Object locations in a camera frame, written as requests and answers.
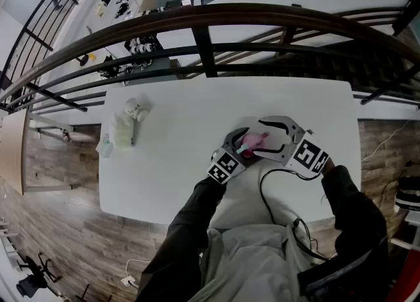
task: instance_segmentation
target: white cup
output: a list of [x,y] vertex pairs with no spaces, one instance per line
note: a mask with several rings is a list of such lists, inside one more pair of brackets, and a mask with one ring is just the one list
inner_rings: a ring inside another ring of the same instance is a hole
[[130,115],[132,118],[137,120],[138,122],[143,121],[146,119],[148,115],[147,109],[141,107],[137,100],[134,98],[129,99],[124,105],[124,112]]

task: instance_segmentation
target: wooden handrail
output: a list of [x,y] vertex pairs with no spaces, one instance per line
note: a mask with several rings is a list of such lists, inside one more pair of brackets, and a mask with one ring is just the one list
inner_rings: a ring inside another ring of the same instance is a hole
[[[386,21],[386,22],[378,21],[378,22],[372,22],[372,23],[365,23],[365,25],[367,25],[367,26],[380,26],[380,25],[383,25],[383,24],[390,24],[390,22],[389,21]],[[312,33],[310,33],[308,35],[298,36],[300,33],[306,33],[306,32],[310,32],[310,31],[308,31],[308,30],[300,30],[300,31],[297,31],[295,33],[295,35],[297,37],[294,37],[292,39],[292,42],[291,43],[295,43],[295,42],[298,42],[298,41],[302,41],[304,39],[309,39],[309,38],[312,38],[312,37],[316,37],[316,36],[321,36],[321,35],[327,34],[327,32],[312,32]],[[278,35],[278,36],[275,36],[275,37],[272,37],[272,38],[269,38],[269,39],[265,39],[261,43],[273,43],[273,42],[279,41],[281,38],[282,38],[282,35]],[[233,52],[233,53],[226,54],[223,57],[219,57],[219,58],[215,59],[215,62],[217,64],[228,64],[228,63],[231,63],[231,62],[235,62],[235,61],[237,61],[239,59],[243,59],[243,58],[252,56],[252,55],[257,54],[257,53],[258,53],[258,51],[256,51],[256,52],[250,52],[250,53],[236,51],[236,52]],[[197,61],[191,63],[188,66],[195,66],[195,65],[200,65],[200,64],[201,64],[201,60],[197,60]],[[197,77],[197,76],[198,76],[198,74],[192,74],[192,75],[188,75],[188,78],[194,78],[194,77]]]
[[306,30],[334,33],[351,39],[373,43],[399,54],[415,64],[420,54],[397,39],[349,19],[300,7],[254,3],[228,3],[183,7],[141,18],[124,21],[88,35],[53,53],[47,59],[28,70],[0,95],[0,102],[44,73],[85,53],[103,47],[153,33],[171,30],[221,25],[272,25],[293,26]]
[[[364,20],[378,20],[378,19],[384,19],[384,18],[396,18],[396,17],[398,17],[398,14],[381,14],[381,15],[366,15],[366,14],[372,14],[372,13],[376,13],[376,12],[401,12],[402,10],[404,10],[404,8],[402,8],[402,7],[368,8],[368,9],[356,9],[356,10],[352,10],[352,11],[338,12],[335,15],[340,16],[340,17],[347,17],[347,18],[349,18],[353,21],[361,22],[361,21],[364,21]],[[354,15],[356,15],[356,16],[357,15],[362,15],[362,16],[351,18],[351,16],[354,16]],[[277,33],[280,33],[282,31],[283,31],[282,27],[275,28],[273,30],[268,30],[267,32],[261,33],[259,35],[255,35],[253,37],[244,39],[241,42],[242,43],[256,42],[256,41],[259,41],[260,39],[264,39],[264,38],[267,38],[269,36],[276,35]],[[310,31],[311,30],[298,30],[295,33],[295,35],[298,35],[300,33],[310,32]],[[313,36],[309,35],[308,37],[305,37],[305,39],[310,38],[310,37],[314,37],[314,36],[317,36],[317,35],[319,35],[319,34],[314,34]],[[281,36],[273,37],[271,39],[265,39],[264,42],[265,43],[275,42],[275,41],[278,41],[280,39],[280,37]],[[221,54],[223,54],[223,53],[215,53],[215,56],[220,56]],[[229,58],[232,58],[234,56],[238,56],[239,54],[241,54],[241,53],[236,52],[236,53],[227,54],[224,57],[216,59],[216,62],[218,62],[218,63],[223,62],[223,64],[228,63],[229,61],[227,61],[227,60]],[[194,62],[192,62],[191,64],[189,64],[188,66],[195,66],[195,65],[200,65],[200,64],[201,64],[201,60],[198,59],[198,60],[195,60]]]

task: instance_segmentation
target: staircase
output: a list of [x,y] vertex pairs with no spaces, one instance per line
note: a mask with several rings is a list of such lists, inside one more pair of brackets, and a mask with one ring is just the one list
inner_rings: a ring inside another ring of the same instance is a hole
[[[330,79],[349,82],[353,91],[372,93],[394,80],[398,73],[401,74],[407,68],[406,63],[397,54],[367,47],[366,44],[357,41],[328,45],[325,48],[361,56],[366,59],[366,62],[362,64],[359,60],[353,60],[351,55],[348,58],[333,58],[325,55],[285,53],[254,62],[264,68],[272,67],[272,70],[264,74],[226,72],[220,76],[285,76]],[[420,79],[413,77],[409,84],[401,84],[391,90],[388,95],[399,98],[415,98],[419,96],[419,92]]]

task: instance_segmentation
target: chair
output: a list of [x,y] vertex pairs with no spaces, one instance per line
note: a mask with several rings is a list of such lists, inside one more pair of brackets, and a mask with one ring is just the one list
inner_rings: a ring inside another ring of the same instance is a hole
[[20,267],[20,269],[22,270],[22,268],[29,268],[29,270],[32,272],[32,274],[36,277],[44,277],[44,273],[46,275],[48,275],[48,277],[51,279],[51,281],[53,283],[56,283],[57,281],[59,281],[61,279],[61,276],[56,277],[55,275],[53,275],[50,270],[48,269],[48,261],[51,261],[50,259],[47,259],[47,261],[45,261],[45,263],[42,261],[41,259],[41,255],[42,253],[38,253],[38,258],[41,262],[41,266],[38,266],[34,260],[32,260],[30,257],[26,257],[26,263],[27,265],[21,265],[18,262],[18,265]]
[[27,278],[19,281],[16,289],[22,297],[28,296],[32,298],[39,288],[46,288],[48,286],[44,276],[28,275]]

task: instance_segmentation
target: power cord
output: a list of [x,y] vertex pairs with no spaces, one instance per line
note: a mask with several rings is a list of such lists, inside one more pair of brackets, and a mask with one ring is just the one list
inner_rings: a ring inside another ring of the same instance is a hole
[[278,223],[276,223],[276,221],[274,220],[273,213],[271,212],[270,206],[269,206],[269,204],[267,203],[267,201],[266,201],[266,199],[265,199],[265,197],[264,197],[264,194],[263,194],[263,182],[264,182],[264,180],[266,179],[266,177],[267,177],[269,174],[271,174],[271,173],[273,173],[273,172],[275,172],[275,171],[284,171],[285,173],[291,173],[292,175],[296,175],[296,176],[298,176],[298,178],[300,178],[300,179],[302,179],[302,180],[304,180],[304,181],[311,181],[312,179],[317,178],[319,175],[317,175],[317,176],[315,176],[315,177],[312,177],[312,178],[307,179],[306,177],[303,177],[302,175],[298,174],[296,171],[287,170],[287,169],[271,169],[270,171],[267,171],[267,172],[264,174],[264,176],[262,176],[261,181],[260,181],[260,185],[259,185],[259,188],[260,188],[260,195],[261,195],[262,201],[264,202],[264,205],[267,207],[268,213],[270,214],[271,222],[272,222],[274,225],[279,225],[279,224],[278,224]]
[[[297,172],[295,172],[295,171],[292,171],[292,170],[288,170],[288,169],[271,169],[270,171],[267,171],[263,176],[262,176],[262,178],[261,178],[261,181],[260,181],[260,184],[259,184],[259,190],[260,190],[260,195],[261,195],[261,199],[262,199],[262,201],[264,202],[264,205],[266,206],[266,208],[267,208],[267,210],[268,210],[268,213],[270,214],[270,218],[271,218],[271,222],[274,224],[274,225],[279,225],[277,222],[276,222],[276,220],[274,219],[274,216],[273,216],[273,213],[272,213],[272,211],[271,211],[271,208],[270,208],[270,206],[269,206],[269,204],[268,204],[268,202],[267,202],[267,200],[266,200],[266,198],[265,198],[265,196],[264,196],[264,194],[263,194],[263,182],[264,182],[264,180],[266,179],[266,177],[269,175],[269,174],[271,174],[271,173],[273,173],[273,172],[275,172],[275,171],[283,171],[283,172],[285,172],[285,173],[290,173],[290,174],[292,174],[292,175],[296,175],[296,176],[298,176],[298,178],[300,178],[300,179],[302,179],[302,180],[304,180],[304,181],[312,181],[312,180],[314,180],[314,179],[316,179],[316,178],[318,178],[319,177],[319,175],[316,175],[315,177],[311,177],[311,178],[306,178],[306,177],[303,177],[302,175],[300,175],[300,174],[298,174]],[[309,238],[309,242],[310,242],[310,249],[308,249],[307,248],[307,246],[306,245],[304,245],[299,239],[298,239],[298,237],[296,237],[296,232],[295,232],[295,230],[296,230],[296,228],[299,226],[299,223],[302,223],[302,225],[304,226],[304,229],[305,229],[305,232],[306,232],[306,235],[308,236],[308,238]],[[309,233],[309,228],[308,228],[308,226],[306,225],[306,223],[303,221],[303,219],[301,219],[301,218],[297,218],[294,222],[293,222],[293,235],[294,235],[294,237],[295,237],[295,239],[296,239],[296,243],[297,243],[297,245],[299,246],[299,248],[301,248],[305,253],[307,253],[307,254],[309,254],[310,256],[312,256],[312,257],[315,257],[315,258],[317,258],[317,259],[320,259],[320,260],[324,260],[324,261],[327,261],[327,260],[329,260],[325,255],[323,255],[322,253],[320,253],[319,251],[318,251],[318,241],[317,241],[317,239],[315,239],[315,238],[311,238],[310,237],[310,233]],[[319,253],[319,255],[318,254],[316,254],[316,253],[314,253],[313,251],[312,251],[312,241],[315,241],[316,242],[316,251],[317,251],[317,253]]]
[[138,262],[141,262],[141,263],[149,263],[150,262],[150,260],[129,259],[127,261],[127,264],[125,265],[125,274],[127,274],[127,276],[129,276],[129,273],[128,273],[128,270],[127,269],[129,268],[130,261],[138,261]]
[[[125,274],[127,275],[127,277],[129,276],[129,272],[128,272],[128,267],[129,267],[129,263],[130,261],[138,261],[141,263],[150,263],[150,260],[141,260],[141,259],[129,259],[127,261],[127,264],[125,265]],[[130,280],[128,281],[130,286],[133,286],[134,288],[138,289],[138,285],[132,283]]]
[[386,143],[386,142],[388,142],[393,136],[394,136],[394,134],[396,134],[397,132],[399,132],[399,131],[401,131],[402,129],[404,129],[404,127],[407,125],[407,123],[409,123],[411,120],[407,120],[407,122],[405,122],[405,124],[401,127],[401,128],[399,128],[399,129],[397,129],[396,131],[394,131],[392,134],[391,134],[391,136],[389,137],[389,138],[387,138],[385,141],[383,141],[383,142],[381,142],[381,143],[379,143],[379,146],[378,147],[376,147],[376,149],[373,151],[373,153],[372,154],[370,154],[368,157],[366,157],[366,158],[364,158],[364,159],[362,159],[362,161],[361,162],[364,162],[364,161],[366,161],[367,159],[369,159],[369,158],[371,158],[373,155],[375,155],[376,154],[376,152],[378,151],[378,149],[379,149],[379,147],[381,147],[384,143]]

